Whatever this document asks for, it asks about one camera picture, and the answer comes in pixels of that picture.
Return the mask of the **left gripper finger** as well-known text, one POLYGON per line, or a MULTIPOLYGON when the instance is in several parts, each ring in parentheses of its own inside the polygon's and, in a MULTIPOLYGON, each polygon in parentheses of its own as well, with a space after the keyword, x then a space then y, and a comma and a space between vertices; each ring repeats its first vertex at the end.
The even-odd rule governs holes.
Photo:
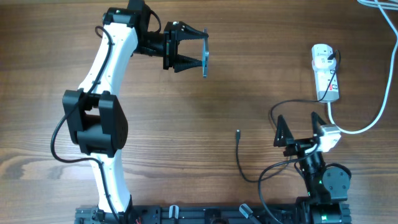
POLYGON ((177 40, 196 40, 196 39, 207 39, 208 34, 206 32, 202 32, 194 29, 184 22, 178 23, 177 28, 177 40))
POLYGON ((180 54, 177 54, 174 57, 173 68, 174 68, 175 73, 182 72, 182 71, 188 70, 190 68, 201 67, 201 66, 202 66, 201 60, 187 57, 187 56, 180 55, 180 54))

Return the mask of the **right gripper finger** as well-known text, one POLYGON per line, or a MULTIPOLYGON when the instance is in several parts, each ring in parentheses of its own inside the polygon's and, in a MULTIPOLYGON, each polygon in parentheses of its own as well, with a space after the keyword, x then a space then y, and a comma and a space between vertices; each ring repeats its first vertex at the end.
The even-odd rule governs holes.
POLYGON ((326 125, 326 122, 319 117, 316 112, 311 113, 313 135, 318 136, 321 133, 321 127, 326 125))
POLYGON ((294 137, 282 115, 279 115, 277 118, 276 128, 274 138, 275 147, 284 147, 294 143, 294 137))

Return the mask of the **turquoise Galaxy smartphone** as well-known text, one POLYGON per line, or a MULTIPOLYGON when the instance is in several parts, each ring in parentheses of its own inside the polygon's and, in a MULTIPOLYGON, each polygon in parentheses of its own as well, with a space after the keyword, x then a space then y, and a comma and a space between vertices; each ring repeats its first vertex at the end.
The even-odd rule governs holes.
POLYGON ((202 50, 202 70, 203 78, 208 76, 208 62, 209 62, 209 48, 208 48, 208 38, 203 39, 203 50, 202 50))

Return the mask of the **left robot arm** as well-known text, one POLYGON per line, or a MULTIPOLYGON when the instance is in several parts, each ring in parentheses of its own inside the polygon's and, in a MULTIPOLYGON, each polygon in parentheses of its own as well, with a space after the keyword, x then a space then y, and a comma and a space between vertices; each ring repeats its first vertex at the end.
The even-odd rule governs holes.
POLYGON ((168 22, 155 31, 148 29, 154 11, 144 1, 130 1, 125 8, 111 7, 95 32, 101 45, 86 78, 76 90, 67 90, 62 99, 71 140, 83 160, 88 161, 96 179, 99 203, 78 209, 77 223, 136 223, 127 189, 121 151, 128 134, 128 122, 118 100, 130 58, 134 54, 160 57, 163 68, 181 72, 208 68, 208 45, 201 59, 180 55, 183 40, 208 40, 205 30, 196 30, 182 21, 168 22))

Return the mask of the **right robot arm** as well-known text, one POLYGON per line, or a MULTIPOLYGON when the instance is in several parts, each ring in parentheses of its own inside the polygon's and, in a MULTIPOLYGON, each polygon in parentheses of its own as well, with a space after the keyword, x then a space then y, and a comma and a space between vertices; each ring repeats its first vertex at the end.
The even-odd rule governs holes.
POLYGON ((284 156, 295 156, 300 166, 311 203, 333 204, 346 201, 351 171, 337 163, 326 164, 323 154, 334 148, 341 131, 327 124, 315 112, 311 114, 313 135, 295 139, 282 115, 277 118, 274 146, 284 147, 284 156))

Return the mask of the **white USB charger plug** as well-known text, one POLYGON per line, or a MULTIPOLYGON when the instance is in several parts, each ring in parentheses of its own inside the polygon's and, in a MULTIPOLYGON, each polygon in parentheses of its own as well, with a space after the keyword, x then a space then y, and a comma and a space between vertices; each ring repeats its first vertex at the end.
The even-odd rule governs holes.
POLYGON ((336 67, 336 59, 329 59, 328 55, 316 55, 312 60, 312 68, 315 72, 321 70, 334 70, 336 67))

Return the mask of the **white power strip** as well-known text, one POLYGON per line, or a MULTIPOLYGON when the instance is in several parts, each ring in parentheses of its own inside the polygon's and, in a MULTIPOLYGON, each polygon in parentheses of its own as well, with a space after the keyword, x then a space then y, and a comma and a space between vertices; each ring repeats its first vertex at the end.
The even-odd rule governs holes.
MULTIPOLYGON (((315 44, 312 47, 312 59, 316 55, 328 55, 329 59, 336 59, 337 51, 334 51, 327 44, 315 44)), ((331 103, 339 99, 339 87, 336 77, 338 66, 338 61, 336 59, 336 67, 334 70, 321 70, 318 72, 313 70, 318 102, 331 103)))

